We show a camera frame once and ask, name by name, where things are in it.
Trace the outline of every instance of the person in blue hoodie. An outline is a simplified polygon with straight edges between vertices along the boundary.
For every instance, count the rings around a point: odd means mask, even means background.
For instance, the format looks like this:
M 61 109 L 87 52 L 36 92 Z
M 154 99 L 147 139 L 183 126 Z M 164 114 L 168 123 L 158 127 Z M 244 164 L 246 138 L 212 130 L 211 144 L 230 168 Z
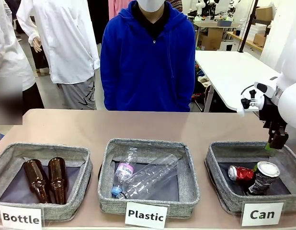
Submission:
M 109 21 L 101 50 L 108 110 L 189 112 L 195 32 L 164 0 L 135 0 Z

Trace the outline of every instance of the gray pants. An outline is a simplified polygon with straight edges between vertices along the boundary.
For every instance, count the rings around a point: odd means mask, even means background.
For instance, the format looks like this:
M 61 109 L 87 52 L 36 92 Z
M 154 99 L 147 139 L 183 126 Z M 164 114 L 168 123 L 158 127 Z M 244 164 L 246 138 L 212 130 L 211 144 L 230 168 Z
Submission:
M 57 84 L 64 95 L 67 109 L 96 110 L 95 76 L 77 84 Z

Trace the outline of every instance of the neck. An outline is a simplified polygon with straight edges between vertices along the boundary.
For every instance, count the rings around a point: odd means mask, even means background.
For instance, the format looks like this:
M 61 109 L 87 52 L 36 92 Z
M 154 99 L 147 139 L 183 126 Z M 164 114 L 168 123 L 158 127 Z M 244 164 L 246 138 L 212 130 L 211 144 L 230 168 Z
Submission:
M 143 15 L 151 22 L 151 23 L 155 23 L 158 19 L 160 19 L 160 17 L 162 17 L 163 12 L 164 12 L 164 4 L 161 6 L 161 8 L 159 8 L 157 11 L 155 12 L 147 12 L 144 11 L 140 6 L 140 11 L 142 11 Z

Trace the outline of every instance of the black collar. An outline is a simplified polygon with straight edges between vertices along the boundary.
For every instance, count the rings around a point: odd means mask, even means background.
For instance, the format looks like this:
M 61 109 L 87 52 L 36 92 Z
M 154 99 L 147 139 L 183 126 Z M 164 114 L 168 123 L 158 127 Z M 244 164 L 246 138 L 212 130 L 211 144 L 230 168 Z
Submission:
M 170 16 L 169 3 L 164 2 L 164 12 L 163 15 L 155 22 L 151 23 L 142 13 L 139 8 L 138 2 L 136 1 L 132 7 L 132 15 L 143 26 L 147 32 L 151 35 L 153 40 L 156 40 L 161 32 L 164 30 L 164 26 L 168 22 Z

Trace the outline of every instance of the silver can top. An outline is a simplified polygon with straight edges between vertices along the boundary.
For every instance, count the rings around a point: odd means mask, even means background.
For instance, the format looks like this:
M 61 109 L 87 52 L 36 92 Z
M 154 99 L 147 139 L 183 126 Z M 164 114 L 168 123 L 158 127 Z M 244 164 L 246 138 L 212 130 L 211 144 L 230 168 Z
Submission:
M 238 172 L 236 171 L 236 168 L 234 165 L 231 165 L 228 168 L 228 176 L 232 181 L 236 181 L 236 178 L 238 176 Z
M 260 161 L 258 163 L 258 170 L 269 177 L 278 177 L 280 175 L 278 166 L 268 161 Z

